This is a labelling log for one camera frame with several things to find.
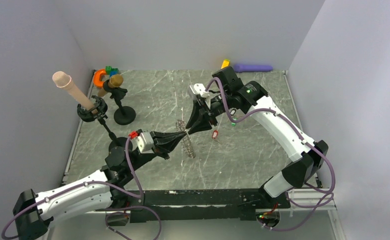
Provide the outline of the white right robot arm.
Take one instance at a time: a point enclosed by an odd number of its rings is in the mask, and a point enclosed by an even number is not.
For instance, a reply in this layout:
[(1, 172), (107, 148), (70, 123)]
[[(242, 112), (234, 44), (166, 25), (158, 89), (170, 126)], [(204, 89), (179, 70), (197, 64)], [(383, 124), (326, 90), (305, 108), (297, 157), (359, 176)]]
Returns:
[(231, 118), (230, 109), (237, 109), (244, 116), (234, 120), (235, 123), (252, 117), (286, 152), (290, 163), (259, 188), (258, 199), (263, 207), (271, 208), (280, 195), (302, 187), (322, 167), (329, 149), (327, 143), (303, 133), (258, 82), (244, 84), (231, 66), (215, 72), (207, 86), (190, 85), (188, 94), (193, 101), (186, 125), (188, 134), (212, 129), (218, 124), (217, 116), (227, 114)]

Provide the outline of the orange horseshoe toy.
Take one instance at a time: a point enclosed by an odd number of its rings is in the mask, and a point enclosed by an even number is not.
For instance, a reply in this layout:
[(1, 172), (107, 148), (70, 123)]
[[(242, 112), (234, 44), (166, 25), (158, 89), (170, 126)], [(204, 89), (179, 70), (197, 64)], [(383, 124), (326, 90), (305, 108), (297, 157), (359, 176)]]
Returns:
[(107, 72), (105, 69), (96, 70), (93, 74), (93, 77), (92, 77), (93, 85), (96, 86), (97, 88), (102, 88), (103, 84), (104, 84), (103, 77), (106, 74), (107, 74)]

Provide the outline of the gold microphone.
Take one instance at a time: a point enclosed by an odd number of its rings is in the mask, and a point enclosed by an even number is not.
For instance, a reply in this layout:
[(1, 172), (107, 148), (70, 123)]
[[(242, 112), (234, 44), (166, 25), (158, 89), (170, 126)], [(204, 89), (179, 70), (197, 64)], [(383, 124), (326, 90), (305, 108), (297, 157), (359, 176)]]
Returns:
[[(114, 74), (110, 77), (108, 81), (105, 82), (106, 86), (108, 86), (110, 89), (115, 89), (121, 87), (121, 85), (124, 82), (124, 78), (120, 74)], [(98, 91), (97, 96), (98, 97), (104, 97), (107, 92), (107, 87), (105, 85), (102, 86), (102, 88)]]

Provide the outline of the purple cylinder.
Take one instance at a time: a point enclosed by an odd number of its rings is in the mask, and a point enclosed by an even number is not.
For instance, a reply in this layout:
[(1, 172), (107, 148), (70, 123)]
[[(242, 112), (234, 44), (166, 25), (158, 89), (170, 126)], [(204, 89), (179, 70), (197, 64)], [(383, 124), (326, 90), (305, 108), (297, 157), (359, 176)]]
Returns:
[(245, 72), (271, 72), (274, 68), (271, 65), (236, 63), (233, 65), (233, 69), (237, 73), (245, 73)]

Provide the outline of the metal disc with keyrings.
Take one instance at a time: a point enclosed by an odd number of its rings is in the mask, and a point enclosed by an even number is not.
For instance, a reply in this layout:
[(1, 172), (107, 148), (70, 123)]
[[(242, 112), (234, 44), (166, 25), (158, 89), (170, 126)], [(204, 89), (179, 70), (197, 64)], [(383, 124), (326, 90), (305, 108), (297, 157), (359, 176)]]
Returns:
[(187, 133), (186, 122), (181, 119), (178, 119), (175, 123), (175, 127), (178, 131), (185, 132), (185, 136), (181, 140), (182, 148), (189, 158), (194, 159), (196, 157), (196, 154), (192, 142), (190, 140), (190, 137)]

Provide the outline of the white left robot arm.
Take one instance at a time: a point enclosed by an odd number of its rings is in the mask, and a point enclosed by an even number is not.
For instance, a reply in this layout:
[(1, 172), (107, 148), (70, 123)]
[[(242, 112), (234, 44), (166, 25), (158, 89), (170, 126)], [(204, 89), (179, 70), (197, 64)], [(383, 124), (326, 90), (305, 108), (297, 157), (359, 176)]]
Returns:
[(124, 146), (113, 147), (106, 165), (90, 175), (62, 187), (36, 193), (23, 191), (14, 208), (13, 219), (19, 240), (36, 240), (54, 222), (103, 209), (122, 209), (128, 198), (142, 200), (144, 191), (136, 170), (156, 157), (169, 154), (187, 136), (186, 131), (133, 131)]

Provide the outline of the red tag key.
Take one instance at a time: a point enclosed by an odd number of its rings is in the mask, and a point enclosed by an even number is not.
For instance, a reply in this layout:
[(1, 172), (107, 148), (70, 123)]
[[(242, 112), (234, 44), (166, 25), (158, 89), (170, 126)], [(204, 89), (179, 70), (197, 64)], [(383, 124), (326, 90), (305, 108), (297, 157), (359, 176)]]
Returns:
[(218, 131), (218, 130), (214, 130), (214, 131), (212, 132), (211, 138), (212, 138), (214, 141), (216, 141), (217, 143), (219, 143), (219, 144), (221, 145), (222, 143), (220, 142), (218, 136), (219, 136), (219, 131)]

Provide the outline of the yellow block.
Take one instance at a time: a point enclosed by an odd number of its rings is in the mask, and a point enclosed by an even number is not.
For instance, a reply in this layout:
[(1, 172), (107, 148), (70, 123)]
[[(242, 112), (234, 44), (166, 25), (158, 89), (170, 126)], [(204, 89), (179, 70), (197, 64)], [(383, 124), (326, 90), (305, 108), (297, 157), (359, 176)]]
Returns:
[(224, 59), (220, 68), (224, 69), (224, 68), (229, 67), (229, 66), (230, 66), (230, 60), (229, 59)]

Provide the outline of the black round stand base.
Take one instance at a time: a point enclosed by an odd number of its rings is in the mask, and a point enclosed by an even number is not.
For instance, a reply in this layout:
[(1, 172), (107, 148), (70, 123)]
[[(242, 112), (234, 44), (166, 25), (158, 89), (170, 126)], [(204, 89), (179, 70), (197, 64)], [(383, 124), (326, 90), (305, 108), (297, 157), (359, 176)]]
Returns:
[(125, 156), (126, 137), (119, 137), (118, 144), (111, 142), (108, 146), (108, 156), (105, 158), (105, 163), (112, 171), (119, 172), (128, 167)]

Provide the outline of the black short microphone stand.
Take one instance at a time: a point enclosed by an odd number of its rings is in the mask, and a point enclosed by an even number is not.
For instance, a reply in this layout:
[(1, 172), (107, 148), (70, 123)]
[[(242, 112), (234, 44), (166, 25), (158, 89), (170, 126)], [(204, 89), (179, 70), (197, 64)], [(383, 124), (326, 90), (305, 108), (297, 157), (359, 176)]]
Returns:
[(118, 109), (114, 112), (114, 121), (121, 125), (129, 125), (136, 118), (136, 111), (130, 106), (123, 106), (122, 99), (127, 95), (128, 90), (125, 88), (109, 88), (106, 83), (103, 84), (106, 87), (106, 91), (111, 94), (110, 98), (114, 100)]

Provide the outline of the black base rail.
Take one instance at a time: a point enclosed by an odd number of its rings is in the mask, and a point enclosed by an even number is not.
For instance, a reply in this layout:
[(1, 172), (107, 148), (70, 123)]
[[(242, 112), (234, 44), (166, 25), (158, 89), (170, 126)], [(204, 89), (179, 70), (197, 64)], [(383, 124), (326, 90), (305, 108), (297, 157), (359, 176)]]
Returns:
[(112, 209), (136, 207), (130, 212), (131, 223), (154, 221), (154, 210), (163, 221), (239, 219), (254, 221), (264, 212), (291, 207), (285, 194), (265, 200), (256, 188), (145, 190), (143, 198), (128, 195), (113, 198)]

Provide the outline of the green blue toy bricks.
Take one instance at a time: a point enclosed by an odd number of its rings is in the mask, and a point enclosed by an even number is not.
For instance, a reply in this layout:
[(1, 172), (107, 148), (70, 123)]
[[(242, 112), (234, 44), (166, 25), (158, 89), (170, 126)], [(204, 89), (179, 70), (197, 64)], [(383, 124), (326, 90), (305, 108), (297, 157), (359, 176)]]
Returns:
[(108, 66), (105, 67), (105, 73), (109, 77), (112, 77), (113, 75), (119, 74), (119, 69), (118, 68), (114, 68), (114, 67), (108, 65)]

